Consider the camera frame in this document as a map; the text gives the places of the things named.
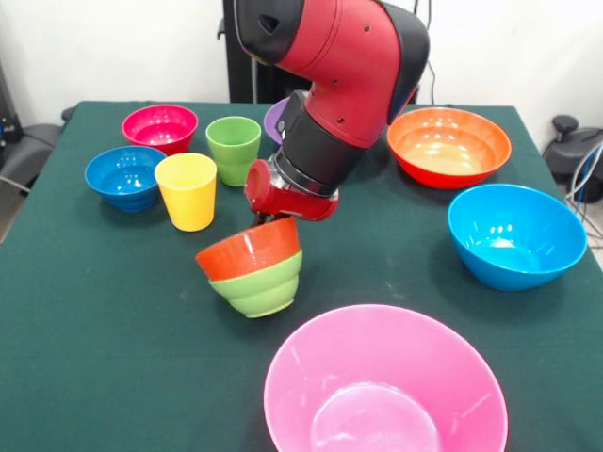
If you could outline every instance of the red bowl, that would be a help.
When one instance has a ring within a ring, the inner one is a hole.
[[[302,249],[294,218],[285,218],[221,240],[196,256],[209,281],[230,280],[275,266]]]
[[[425,186],[461,189],[498,171],[511,141],[484,117],[458,108],[429,107],[399,116],[387,141],[402,169]]]
[[[197,128],[196,113],[180,105],[151,105],[131,113],[122,132],[133,144],[151,146],[165,155],[188,149]]]

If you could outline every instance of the purple bowl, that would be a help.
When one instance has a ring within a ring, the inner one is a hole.
[[[264,130],[266,130],[266,133],[269,135],[269,137],[278,144],[283,144],[283,140],[276,130],[276,123],[283,114],[287,102],[289,102],[288,97],[285,97],[283,100],[277,102],[270,107],[270,110],[268,110],[266,116],[264,117]]]

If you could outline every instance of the white wall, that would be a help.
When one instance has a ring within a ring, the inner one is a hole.
[[[436,102],[516,105],[539,146],[557,113],[603,125],[602,13],[595,0],[433,0]],[[25,123],[81,99],[227,101],[221,16],[221,0],[0,0],[0,57]]]
[[[221,0],[0,0],[0,58],[25,124],[80,100],[228,101]]]
[[[390,0],[412,9],[412,0]],[[603,2],[433,0],[440,104],[515,105],[541,148],[559,113],[603,126]],[[420,0],[422,7],[427,0]],[[419,14],[427,19],[427,9]],[[429,101],[426,72],[419,102]]]

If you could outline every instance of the green cup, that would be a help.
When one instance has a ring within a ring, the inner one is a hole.
[[[209,124],[205,136],[220,179],[228,186],[244,186],[260,150],[260,124],[242,116],[229,116]]]
[[[302,257],[303,251],[300,251],[275,266],[209,284],[248,318],[278,313],[293,303],[300,283]]]

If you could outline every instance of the yellow cup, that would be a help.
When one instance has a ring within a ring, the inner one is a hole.
[[[192,233],[211,224],[217,173],[216,163],[200,153],[178,153],[156,166],[155,178],[174,227]]]

